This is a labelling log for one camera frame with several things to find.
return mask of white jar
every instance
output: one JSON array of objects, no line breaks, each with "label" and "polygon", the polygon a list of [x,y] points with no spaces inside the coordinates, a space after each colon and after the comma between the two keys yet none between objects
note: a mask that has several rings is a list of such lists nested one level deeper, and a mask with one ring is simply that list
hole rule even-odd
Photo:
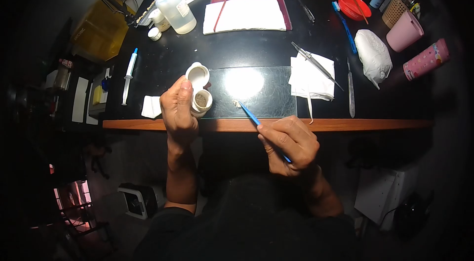
[{"label": "white jar", "polygon": [[160,32],[165,32],[171,27],[163,13],[161,13],[160,9],[153,10],[148,17],[151,19],[151,21],[153,21],[155,27],[157,27]]},{"label": "white jar", "polygon": [[156,41],[161,38],[161,32],[157,27],[152,27],[151,30],[148,31],[148,38]]},{"label": "white jar", "polygon": [[212,96],[204,89],[209,82],[209,70],[201,63],[193,63],[186,71],[186,79],[193,85],[191,114],[196,118],[203,117],[212,106]]}]

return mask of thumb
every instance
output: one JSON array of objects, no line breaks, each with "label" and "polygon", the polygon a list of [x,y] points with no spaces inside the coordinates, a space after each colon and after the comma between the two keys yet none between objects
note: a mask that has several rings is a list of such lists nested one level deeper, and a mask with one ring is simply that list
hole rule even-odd
[{"label": "thumb", "polygon": [[188,118],[191,116],[191,99],[193,98],[193,85],[189,80],[184,80],[181,83],[181,88],[178,92],[177,99],[177,117]]}]

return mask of powder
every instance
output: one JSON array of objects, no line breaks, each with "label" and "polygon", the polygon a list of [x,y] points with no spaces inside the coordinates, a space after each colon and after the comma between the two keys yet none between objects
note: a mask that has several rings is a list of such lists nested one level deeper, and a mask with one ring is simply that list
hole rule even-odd
[{"label": "powder", "polygon": [[198,104],[199,107],[202,107],[202,108],[206,107],[207,101],[203,95],[197,94],[195,99],[196,99],[196,104]]},{"label": "powder", "polygon": [[234,106],[235,106],[236,108],[241,108],[241,107],[242,107],[242,106],[240,105],[240,103],[238,102],[238,100],[233,99],[232,102],[234,103]]}]

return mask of blue handle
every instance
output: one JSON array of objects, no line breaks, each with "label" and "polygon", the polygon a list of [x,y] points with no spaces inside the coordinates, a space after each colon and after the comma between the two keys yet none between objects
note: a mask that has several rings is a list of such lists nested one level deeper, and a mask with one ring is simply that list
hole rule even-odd
[{"label": "blue handle", "polygon": [[[247,107],[245,107],[244,104],[242,104],[240,101],[238,102],[240,106],[242,106],[242,109],[247,113],[247,115],[255,122],[255,124],[260,125],[260,121],[257,119],[257,117],[255,117],[255,115],[252,114],[252,112],[250,112],[250,110],[247,109]],[[288,161],[289,163],[292,163],[292,161],[288,157],[286,157],[285,154],[281,153],[279,149],[277,149],[277,152],[280,153],[281,156],[283,156],[286,159],[286,161]]]},{"label": "blue handle", "polygon": [[344,25],[344,28],[346,29],[347,37],[349,38],[349,43],[351,44],[352,52],[354,54],[357,53],[357,48],[356,44],[354,43],[354,39],[352,38],[351,32],[349,31],[349,28],[347,27],[346,20],[342,17],[342,15],[339,13],[339,11],[336,11],[337,15],[339,15],[339,18],[342,21],[342,24]]}]

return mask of blue toothbrush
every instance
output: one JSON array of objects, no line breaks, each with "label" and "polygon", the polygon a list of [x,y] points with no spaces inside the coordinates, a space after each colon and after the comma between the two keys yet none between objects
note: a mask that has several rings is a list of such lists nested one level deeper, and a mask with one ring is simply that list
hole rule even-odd
[{"label": "blue toothbrush", "polygon": [[352,38],[352,35],[351,35],[351,32],[349,31],[349,28],[347,27],[346,20],[339,13],[339,11],[341,11],[341,8],[339,7],[339,4],[336,1],[333,1],[333,2],[331,2],[331,5],[332,5],[332,8],[334,8],[334,11],[336,12],[336,14],[341,19],[342,24],[344,25],[344,28],[346,28],[346,33],[347,33],[347,37],[349,38],[349,43],[351,44],[351,47],[352,47],[352,52],[354,54],[356,54],[357,53],[356,44],[354,43],[354,39]]},{"label": "blue toothbrush", "polygon": [[[242,106],[242,109],[244,109],[244,111],[247,113],[247,115],[255,122],[255,124],[259,125],[260,122],[258,121],[257,117],[255,117],[255,115],[252,114],[252,112],[250,112],[247,107],[244,106],[244,104],[242,104],[240,101],[238,101],[238,103],[240,104],[240,106]],[[280,153],[285,159],[286,161],[288,161],[289,163],[292,163],[292,161],[285,156],[285,154],[283,153]]]}]

